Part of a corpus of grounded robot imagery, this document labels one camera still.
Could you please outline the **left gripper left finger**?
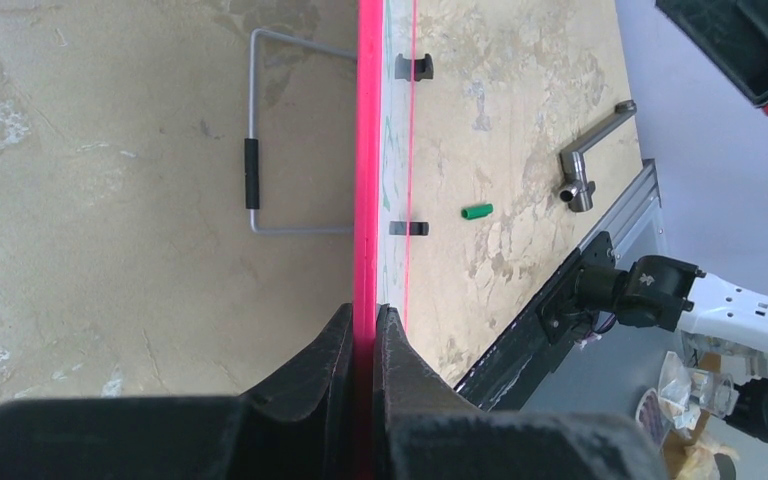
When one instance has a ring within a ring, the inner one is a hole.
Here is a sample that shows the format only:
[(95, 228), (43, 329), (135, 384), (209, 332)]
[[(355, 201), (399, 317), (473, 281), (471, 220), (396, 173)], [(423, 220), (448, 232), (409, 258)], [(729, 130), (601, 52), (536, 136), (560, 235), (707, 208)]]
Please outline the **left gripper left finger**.
[(350, 435), (352, 308), (230, 396), (0, 406), (0, 479), (337, 479)]

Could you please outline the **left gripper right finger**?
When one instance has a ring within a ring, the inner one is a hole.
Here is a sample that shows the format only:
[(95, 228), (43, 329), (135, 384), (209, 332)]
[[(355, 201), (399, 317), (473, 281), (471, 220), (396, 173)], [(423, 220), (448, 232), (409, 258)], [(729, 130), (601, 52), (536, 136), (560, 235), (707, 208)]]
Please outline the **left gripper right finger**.
[(661, 453), (630, 419), (485, 412), (410, 346), (397, 309), (376, 320), (376, 479), (665, 479)]

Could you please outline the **green marker cap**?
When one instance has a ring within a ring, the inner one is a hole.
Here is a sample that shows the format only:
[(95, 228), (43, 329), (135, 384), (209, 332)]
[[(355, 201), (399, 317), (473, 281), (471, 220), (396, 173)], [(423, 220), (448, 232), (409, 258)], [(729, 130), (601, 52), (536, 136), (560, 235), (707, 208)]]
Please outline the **green marker cap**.
[(485, 218), (493, 212), (494, 206), (489, 203), (464, 207), (460, 211), (461, 217), (469, 221)]

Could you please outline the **red-framed whiteboard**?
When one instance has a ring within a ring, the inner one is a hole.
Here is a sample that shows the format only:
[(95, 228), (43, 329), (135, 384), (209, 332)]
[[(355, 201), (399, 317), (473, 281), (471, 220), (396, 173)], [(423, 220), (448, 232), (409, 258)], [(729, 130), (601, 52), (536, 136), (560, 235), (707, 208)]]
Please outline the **red-framed whiteboard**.
[(373, 354), (380, 312), (404, 312), (414, 147), (417, 2), (358, 4), (353, 239), (353, 476), (374, 476)]

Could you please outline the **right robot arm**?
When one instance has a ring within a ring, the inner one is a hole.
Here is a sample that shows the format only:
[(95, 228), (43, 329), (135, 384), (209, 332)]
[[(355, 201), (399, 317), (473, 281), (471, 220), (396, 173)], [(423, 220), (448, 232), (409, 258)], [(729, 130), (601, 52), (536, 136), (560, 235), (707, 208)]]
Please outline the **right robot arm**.
[[(658, 9), (768, 115), (768, 1), (661, 1)], [(745, 358), (757, 373), (735, 388), (722, 417), (768, 444), (768, 296), (660, 255), (644, 256), (627, 270), (581, 265), (571, 285), (573, 310), (680, 331), (697, 350)]]

